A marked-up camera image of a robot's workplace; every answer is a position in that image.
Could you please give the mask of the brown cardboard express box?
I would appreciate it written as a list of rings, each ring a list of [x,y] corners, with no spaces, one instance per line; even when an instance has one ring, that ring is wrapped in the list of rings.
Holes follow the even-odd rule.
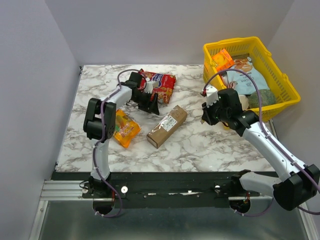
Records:
[[[185,122],[187,112],[176,105],[147,135],[147,141],[158,149]]]

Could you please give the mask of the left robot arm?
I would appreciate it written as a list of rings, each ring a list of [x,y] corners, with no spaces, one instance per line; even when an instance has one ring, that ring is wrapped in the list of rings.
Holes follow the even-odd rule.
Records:
[[[120,194],[110,185],[109,143],[116,130],[116,112],[126,103],[137,103],[138,109],[159,115],[158,94],[153,94],[156,83],[137,72],[131,72],[125,82],[118,80],[113,91],[103,98],[91,98],[88,101],[83,131],[92,141],[92,170],[88,180],[89,188],[104,198],[110,191]]]

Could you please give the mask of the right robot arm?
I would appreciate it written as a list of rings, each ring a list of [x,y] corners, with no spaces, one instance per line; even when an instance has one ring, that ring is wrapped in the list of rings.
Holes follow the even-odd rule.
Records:
[[[319,188],[320,170],[306,165],[288,151],[265,127],[256,113],[243,110],[238,93],[232,88],[217,90],[208,85],[202,95],[202,121],[221,122],[250,142],[269,162],[277,177],[243,170],[230,183],[230,191],[241,196],[247,191],[267,195],[285,210],[291,211],[313,198]]]

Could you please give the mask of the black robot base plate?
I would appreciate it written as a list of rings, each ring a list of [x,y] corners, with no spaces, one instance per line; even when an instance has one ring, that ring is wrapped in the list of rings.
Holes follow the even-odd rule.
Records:
[[[112,172],[104,183],[88,172],[54,172],[53,181],[77,182],[80,198],[93,209],[114,214],[119,209],[232,208],[247,213],[264,193],[244,190],[238,172]]]

